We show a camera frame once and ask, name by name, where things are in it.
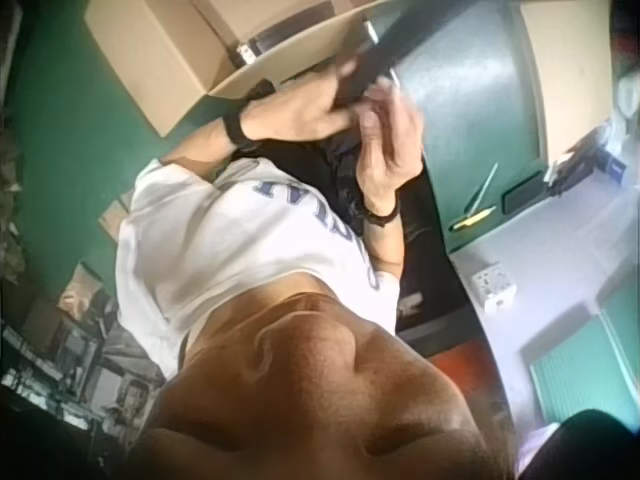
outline man's hand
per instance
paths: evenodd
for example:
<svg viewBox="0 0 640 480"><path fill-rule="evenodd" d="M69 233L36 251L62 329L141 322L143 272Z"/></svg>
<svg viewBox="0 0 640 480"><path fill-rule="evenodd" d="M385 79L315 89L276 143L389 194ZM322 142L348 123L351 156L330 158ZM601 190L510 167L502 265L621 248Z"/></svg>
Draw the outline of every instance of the man's hand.
<svg viewBox="0 0 640 480"><path fill-rule="evenodd" d="M396 190L422 173L424 120L417 108L387 79L367 92L370 107L360 112L362 153L356 176L365 206L389 215Z"/></svg>
<svg viewBox="0 0 640 480"><path fill-rule="evenodd" d="M310 73L285 90L252 102L242 115L242 129L252 140L321 140L357 121L354 110L333 110L340 80L355 62Z"/></svg>

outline white t-shirt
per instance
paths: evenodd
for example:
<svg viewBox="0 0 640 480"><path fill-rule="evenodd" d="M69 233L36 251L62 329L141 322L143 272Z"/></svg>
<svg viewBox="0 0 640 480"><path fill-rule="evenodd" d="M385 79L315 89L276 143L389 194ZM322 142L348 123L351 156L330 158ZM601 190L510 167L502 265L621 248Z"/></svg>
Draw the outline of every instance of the white t-shirt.
<svg viewBox="0 0 640 480"><path fill-rule="evenodd" d="M398 280L373 271L362 240L316 189L269 160L233 162L213 184L157 160L138 176L120 229L120 323L167 378L212 310L298 272L395 333Z"/></svg>

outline man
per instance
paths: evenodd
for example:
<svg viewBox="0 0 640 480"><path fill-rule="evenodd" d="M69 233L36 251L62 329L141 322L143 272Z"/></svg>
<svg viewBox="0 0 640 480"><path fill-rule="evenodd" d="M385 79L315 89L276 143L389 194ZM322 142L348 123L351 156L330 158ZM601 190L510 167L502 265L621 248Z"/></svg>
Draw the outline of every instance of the man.
<svg viewBox="0 0 640 480"><path fill-rule="evenodd" d="M396 192L422 172L423 120L384 80L333 110L352 70L253 102L140 174L120 234L121 322L170 381L130 455L132 477L495 477L458 389L393 336ZM205 180L237 146L319 140L354 117L362 239L268 159Z"/></svg>

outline cardboard box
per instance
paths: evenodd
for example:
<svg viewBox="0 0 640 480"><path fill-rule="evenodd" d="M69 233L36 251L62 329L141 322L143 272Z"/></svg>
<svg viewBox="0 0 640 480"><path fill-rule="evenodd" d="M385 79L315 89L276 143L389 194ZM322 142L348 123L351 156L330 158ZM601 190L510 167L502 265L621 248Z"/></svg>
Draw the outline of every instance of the cardboard box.
<svg viewBox="0 0 640 480"><path fill-rule="evenodd" d="M186 0L91 0L89 30L160 136L235 70Z"/></svg>
<svg viewBox="0 0 640 480"><path fill-rule="evenodd" d="M247 43L261 32L327 0L192 0L227 46Z"/></svg>
<svg viewBox="0 0 640 480"><path fill-rule="evenodd" d="M196 8L201 1L90 0L87 8L91 33L160 136L166 136L203 95L242 98L262 79L277 86L331 57L362 15L385 0L348 0L365 4L295 35L238 71L226 46ZM234 4L247 1L254 2L236 0ZM340 11L349 6L346 0L334 1L340 3ZM283 7L280 15L286 11ZM247 25L260 24L252 20Z"/></svg>
<svg viewBox="0 0 640 480"><path fill-rule="evenodd" d="M608 0L520 5L535 57L549 163L613 111Z"/></svg>

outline man's arm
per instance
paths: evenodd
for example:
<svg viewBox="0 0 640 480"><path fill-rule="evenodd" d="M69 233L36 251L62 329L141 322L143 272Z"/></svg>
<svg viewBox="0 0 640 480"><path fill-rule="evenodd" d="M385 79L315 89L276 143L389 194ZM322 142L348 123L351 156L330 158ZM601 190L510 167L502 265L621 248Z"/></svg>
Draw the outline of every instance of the man's arm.
<svg viewBox="0 0 640 480"><path fill-rule="evenodd" d="M249 104L241 116L244 134L254 141L290 142L326 138L348 128L355 117L350 109L333 110L340 79L353 72L355 63L306 75L291 87ZM176 164L208 178L236 149L222 120L189 136L166 155L164 164Z"/></svg>
<svg viewBox="0 0 640 480"><path fill-rule="evenodd" d="M424 122L418 110L386 80L379 80L368 96L372 108L360 114L362 153L356 175L365 207L386 217L396 207L397 190L424 168ZM364 242L376 271L399 280L404 268L400 215L384 227L365 221Z"/></svg>

